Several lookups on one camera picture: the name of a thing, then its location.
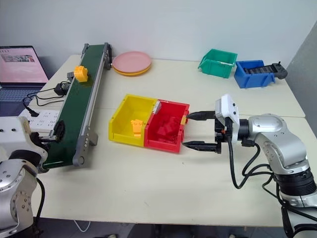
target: stack of plates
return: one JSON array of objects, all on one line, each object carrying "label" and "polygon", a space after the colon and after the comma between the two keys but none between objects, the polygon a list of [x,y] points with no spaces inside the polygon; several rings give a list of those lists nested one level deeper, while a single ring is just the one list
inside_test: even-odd
[{"label": "stack of plates", "polygon": [[131,51],[118,55],[112,61],[114,71],[126,76],[145,73],[151,67],[151,58],[143,52]]}]

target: laptop screen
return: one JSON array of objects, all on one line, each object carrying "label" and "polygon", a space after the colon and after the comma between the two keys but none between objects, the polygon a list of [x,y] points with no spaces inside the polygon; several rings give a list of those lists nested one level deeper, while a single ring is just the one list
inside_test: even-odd
[{"label": "laptop screen", "polygon": [[32,46],[0,47],[0,84],[45,84],[48,78]]}]

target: white table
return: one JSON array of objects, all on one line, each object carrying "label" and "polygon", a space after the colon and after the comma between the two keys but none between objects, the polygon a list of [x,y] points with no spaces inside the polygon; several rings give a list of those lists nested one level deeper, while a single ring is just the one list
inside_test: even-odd
[{"label": "white table", "polygon": [[[79,55],[71,56],[43,89],[56,87],[79,61]],[[138,77],[104,70],[95,108],[116,109],[129,93],[188,103],[191,112],[213,110],[214,102],[228,93],[239,106],[241,115],[272,113],[285,117],[305,117],[286,80],[277,79],[275,84],[264,88],[240,89],[233,77],[235,70],[229,79],[225,79],[199,72],[198,64],[191,61],[153,60],[151,69]],[[53,90],[41,95],[56,96]]]},{"label": "white table", "polygon": [[[78,62],[79,56],[71,56],[44,89],[53,88],[64,80],[66,73]],[[229,93],[239,105],[240,114],[246,115],[241,118],[263,113],[284,116],[290,130],[305,143],[312,171],[317,174],[317,160],[314,160],[317,140],[302,118],[305,115],[285,80],[277,80],[266,88],[239,89],[232,77],[204,75],[197,72],[197,65],[196,62],[154,60],[149,72],[132,78],[113,70],[104,71],[91,124],[99,135],[98,145],[91,147],[87,167],[63,167],[39,175],[46,187],[42,217],[282,226],[278,202],[261,188],[267,176],[251,178],[241,190],[234,188],[226,144],[223,144],[221,155],[185,147],[180,154],[172,154],[108,140],[108,121],[126,93],[189,103],[192,112],[213,110],[214,101]],[[45,108],[56,110],[60,105]],[[190,121],[185,130],[185,141],[213,141],[213,121]],[[254,148],[235,146],[238,180],[254,152]],[[255,164],[258,163],[266,163],[263,154]],[[34,213],[39,202],[40,189],[37,187],[32,197]]]}]

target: floor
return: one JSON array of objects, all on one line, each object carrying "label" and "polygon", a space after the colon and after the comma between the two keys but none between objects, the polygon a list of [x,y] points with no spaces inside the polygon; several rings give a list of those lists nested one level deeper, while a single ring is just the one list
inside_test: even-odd
[{"label": "floor", "polygon": [[[88,222],[79,221],[78,224],[85,229]],[[39,221],[40,229],[44,230],[41,238],[102,238],[109,234],[127,238],[133,226],[129,223],[91,222],[89,229],[82,233],[71,220],[41,218]],[[283,228],[195,226],[195,231],[195,238],[228,238],[230,234],[245,238],[287,238]]]}]

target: green bin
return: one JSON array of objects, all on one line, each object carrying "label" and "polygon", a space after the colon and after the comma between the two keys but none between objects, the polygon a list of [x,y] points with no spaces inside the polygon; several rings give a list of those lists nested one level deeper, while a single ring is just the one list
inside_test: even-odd
[{"label": "green bin", "polygon": [[198,68],[206,74],[229,78],[237,56],[235,53],[211,49],[203,57]]}]

